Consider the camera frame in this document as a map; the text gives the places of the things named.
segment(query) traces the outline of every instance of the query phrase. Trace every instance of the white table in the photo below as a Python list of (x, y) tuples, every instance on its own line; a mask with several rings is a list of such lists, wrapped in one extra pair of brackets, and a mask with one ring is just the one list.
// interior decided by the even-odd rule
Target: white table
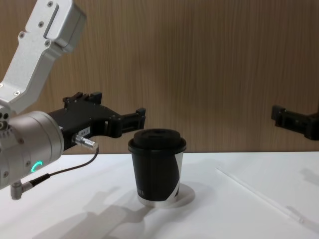
[[(267, 155), (274, 163), (291, 156), (318, 159), (319, 169), (319, 153), (185, 154), (179, 202), (152, 209), (137, 199), (131, 156), (100, 155), (85, 168), (53, 176), (19, 201), (10, 199), (9, 187), (1, 190), (0, 239), (318, 239), (319, 224), (295, 222), (216, 170), (220, 162), (228, 169), (247, 168), (244, 159)], [(63, 156), (23, 181), (89, 158)], [(262, 176), (264, 182), (272, 178)], [(309, 203), (318, 210), (314, 201), (319, 198)]]

